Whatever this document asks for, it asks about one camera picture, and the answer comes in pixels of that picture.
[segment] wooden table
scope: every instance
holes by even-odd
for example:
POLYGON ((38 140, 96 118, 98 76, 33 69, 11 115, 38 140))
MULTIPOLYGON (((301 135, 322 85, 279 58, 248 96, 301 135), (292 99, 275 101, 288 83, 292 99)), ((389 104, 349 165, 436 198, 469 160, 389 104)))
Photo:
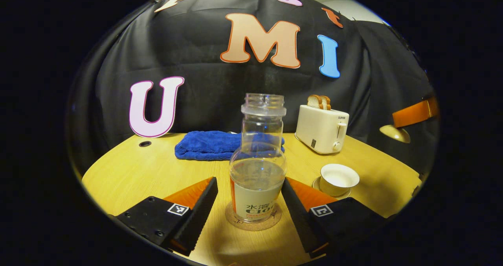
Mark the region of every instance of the wooden table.
MULTIPOLYGON (((218 195, 189 259, 206 265, 298 265, 310 261, 304 253, 283 196, 283 216, 274 227, 257 232, 233 227, 224 210, 231 201, 228 161, 178 160, 174 147, 185 134, 145 139, 132 136, 103 155, 83 176, 82 183, 108 214, 118 215, 148 196, 164 198, 191 184, 215 176, 218 195), (140 147, 139 143, 151 141, 140 147)), ((349 136, 340 153, 320 155, 284 134, 287 176, 311 185, 322 166, 338 163, 360 175, 351 197, 387 218, 400 211, 421 184, 413 169, 349 136)))

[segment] white toaster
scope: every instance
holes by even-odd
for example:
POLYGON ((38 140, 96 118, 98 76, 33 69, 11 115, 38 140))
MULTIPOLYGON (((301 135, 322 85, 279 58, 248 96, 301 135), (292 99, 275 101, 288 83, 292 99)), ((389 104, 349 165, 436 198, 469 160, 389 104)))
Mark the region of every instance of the white toaster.
POLYGON ((341 151, 349 114, 300 105, 295 137, 320 154, 341 151))

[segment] teacup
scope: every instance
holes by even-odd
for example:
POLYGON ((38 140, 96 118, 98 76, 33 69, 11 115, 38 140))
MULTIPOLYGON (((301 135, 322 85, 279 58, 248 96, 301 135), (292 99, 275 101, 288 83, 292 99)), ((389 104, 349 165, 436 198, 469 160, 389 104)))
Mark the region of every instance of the teacup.
POLYGON ((319 189, 330 196, 345 194, 360 182, 360 176, 350 167, 328 164, 321 168, 319 189))

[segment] folded towel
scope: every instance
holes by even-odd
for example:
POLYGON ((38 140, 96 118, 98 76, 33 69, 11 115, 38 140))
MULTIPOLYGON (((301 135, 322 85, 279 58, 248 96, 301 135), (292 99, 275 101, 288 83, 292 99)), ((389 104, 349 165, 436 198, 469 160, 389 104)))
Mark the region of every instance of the folded towel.
MULTIPOLYGON (((271 139, 270 135, 257 134, 255 139, 271 139)), ((281 140, 281 151, 285 151, 281 140)), ((230 160, 234 151, 241 145, 241 134, 225 133, 218 130, 209 132, 194 131, 174 147, 174 155, 178 159, 216 161, 230 160)))

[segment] plastic bottle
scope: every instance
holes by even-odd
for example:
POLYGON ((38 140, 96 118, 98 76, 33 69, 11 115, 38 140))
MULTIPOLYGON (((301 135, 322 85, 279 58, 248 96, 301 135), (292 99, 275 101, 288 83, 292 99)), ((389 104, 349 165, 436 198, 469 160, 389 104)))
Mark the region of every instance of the plastic bottle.
POLYGON ((234 214, 247 223, 267 220, 286 174, 281 150, 284 97, 246 94, 241 146, 230 159, 230 184, 234 214))

